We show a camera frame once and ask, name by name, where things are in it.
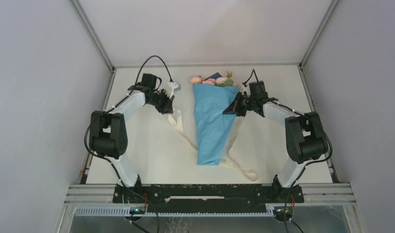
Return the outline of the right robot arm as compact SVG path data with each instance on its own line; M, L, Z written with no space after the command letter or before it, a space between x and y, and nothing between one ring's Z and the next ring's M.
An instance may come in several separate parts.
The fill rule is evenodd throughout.
M224 115L245 117L248 111L271 119L285 128L286 150L289 158L274 177L272 195L276 201L290 198L306 168L326 162L333 153L331 140L324 131L317 112L301 113L270 97L262 81L249 84L250 93L239 92L223 111Z

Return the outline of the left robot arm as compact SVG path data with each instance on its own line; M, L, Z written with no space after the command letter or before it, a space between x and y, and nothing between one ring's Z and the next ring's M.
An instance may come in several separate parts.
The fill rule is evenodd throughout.
M180 85L170 80L167 87L158 89L162 79L144 73L140 82L128 88L127 93L109 110L94 111L84 136L84 145L94 157L107 161L114 169L118 182L126 187L125 197L138 202L143 197L143 188L136 185L140 176L127 155L129 144L126 122L141 107L154 106L163 115L173 114L174 93Z

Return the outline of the pale pink fake flower stem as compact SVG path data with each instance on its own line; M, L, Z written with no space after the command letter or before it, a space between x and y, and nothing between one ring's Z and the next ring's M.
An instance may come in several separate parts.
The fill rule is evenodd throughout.
M225 77L216 78L215 85L221 87L233 86L234 85L233 72L227 71Z

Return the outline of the cream ribbon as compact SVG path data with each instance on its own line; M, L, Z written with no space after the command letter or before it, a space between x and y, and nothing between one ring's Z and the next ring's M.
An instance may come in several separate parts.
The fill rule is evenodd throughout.
M177 133L191 146L193 149L194 153L196 154L195 157L198 160L198 146L194 145L192 141L187 137L187 135L184 133L183 130L183 121L182 121L182 112L181 110L175 110L175 116L176 118L173 117L173 114L168 116L169 122L172 124L174 129L177 131ZM230 157L230 150L233 147L234 142L236 141L239 130L242 126L243 121L242 120L236 120L231 128L231 135L228 136L228 144L226 145L226 156L220 157L219 158L219 163L215 164L216 166L225 166L225 167L230 167L232 169L235 169L239 171L246 179L248 179L251 182L257 181L258 180L258 173L256 170L241 166L238 164L233 158Z

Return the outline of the blue wrapping paper sheet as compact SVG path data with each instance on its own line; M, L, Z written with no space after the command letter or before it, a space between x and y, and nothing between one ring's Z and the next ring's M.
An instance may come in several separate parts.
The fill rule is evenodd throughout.
M233 102L239 87L192 84L199 166L215 166L222 156L235 115L222 112Z

